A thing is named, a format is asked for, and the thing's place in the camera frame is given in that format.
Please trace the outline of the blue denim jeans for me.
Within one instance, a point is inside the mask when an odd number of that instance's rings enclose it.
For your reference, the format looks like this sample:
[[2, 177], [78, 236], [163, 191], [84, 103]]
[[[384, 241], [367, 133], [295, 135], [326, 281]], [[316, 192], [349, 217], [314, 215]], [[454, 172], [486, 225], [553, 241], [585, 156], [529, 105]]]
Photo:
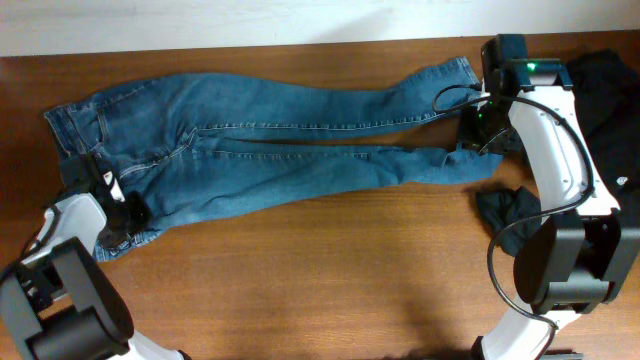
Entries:
[[105, 262], [177, 226], [408, 182], [490, 178], [502, 161], [495, 154], [366, 143], [436, 121], [434, 105], [470, 100], [476, 80], [464, 57], [375, 91], [186, 73], [114, 86], [45, 119], [62, 159], [94, 156], [150, 210], [140, 233], [95, 248], [94, 258]]

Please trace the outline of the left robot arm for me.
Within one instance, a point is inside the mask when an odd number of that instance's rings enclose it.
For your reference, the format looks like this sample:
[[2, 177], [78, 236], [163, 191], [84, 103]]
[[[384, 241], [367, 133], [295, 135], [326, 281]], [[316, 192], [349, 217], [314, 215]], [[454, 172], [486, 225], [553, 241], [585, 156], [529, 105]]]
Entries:
[[1, 319], [29, 360], [186, 360], [135, 330], [122, 297], [92, 254], [129, 244], [150, 218], [90, 154], [60, 164], [64, 188], [44, 224], [1, 273]]

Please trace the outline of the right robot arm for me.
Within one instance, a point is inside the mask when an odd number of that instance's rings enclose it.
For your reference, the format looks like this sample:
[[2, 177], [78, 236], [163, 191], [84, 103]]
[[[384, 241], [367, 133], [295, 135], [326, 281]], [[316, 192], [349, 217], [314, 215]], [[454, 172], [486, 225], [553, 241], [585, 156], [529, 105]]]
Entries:
[[519, 34], [481, 48], [481, 95], [462, 112], [461, 144], [480, 154], [526, 153], [540, 228], [514, 260], [515, 297], [473, 344], [475, 359], [542, 359], [567, 324], [613, 301], [639, 253], [639, 229], [602, 182], [576, 116], [573, 84], [559, 59], [533, 59]]

